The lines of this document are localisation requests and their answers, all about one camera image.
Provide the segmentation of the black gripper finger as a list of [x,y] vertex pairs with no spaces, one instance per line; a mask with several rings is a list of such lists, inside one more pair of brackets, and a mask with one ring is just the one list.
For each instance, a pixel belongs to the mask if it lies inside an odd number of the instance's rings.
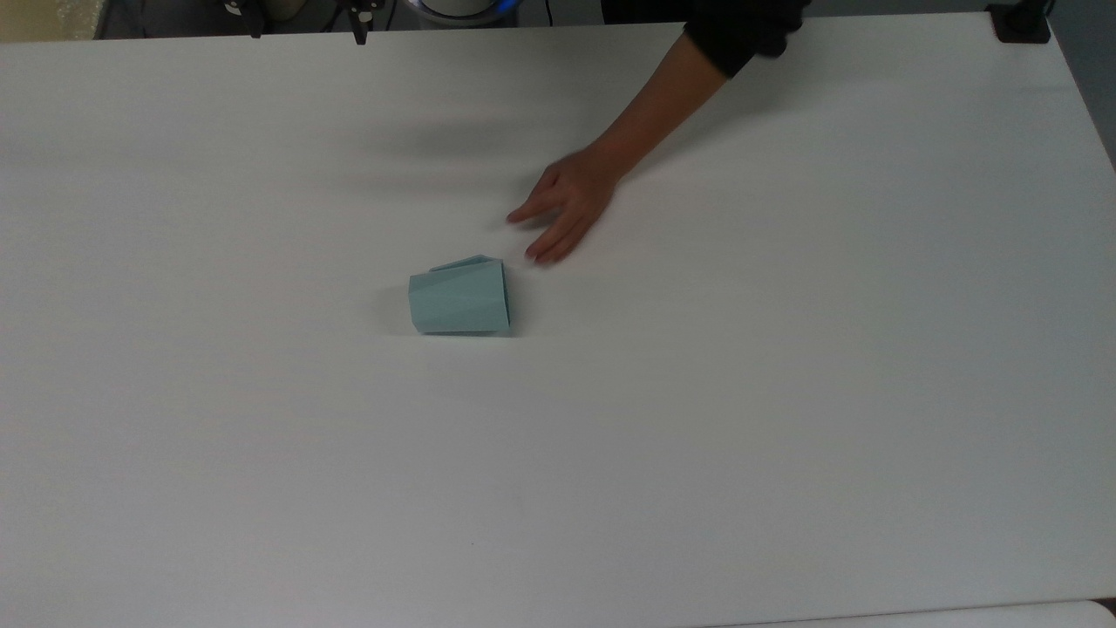
[[264,15],[262,4],[252,0],[228,0],[223,1],[227,13],[239,17],[243,22],[247,32],[251,38],[262,38],[264,32]]
[[366,45],[368,33],[373,31],[373,19],[383,8],[385,8],[385,1],[347,1],[347,19],[355,44]]

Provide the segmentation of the person's bare hand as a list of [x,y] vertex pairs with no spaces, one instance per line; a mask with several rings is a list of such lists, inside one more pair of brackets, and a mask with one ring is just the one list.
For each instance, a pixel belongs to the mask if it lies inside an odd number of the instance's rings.
[[569,258],[609,207],[625,174],[610,151],[596,143],[551,163],[521,206],[507,215],[511,225],[550,220],[527,247],[527,260],[554,265]]

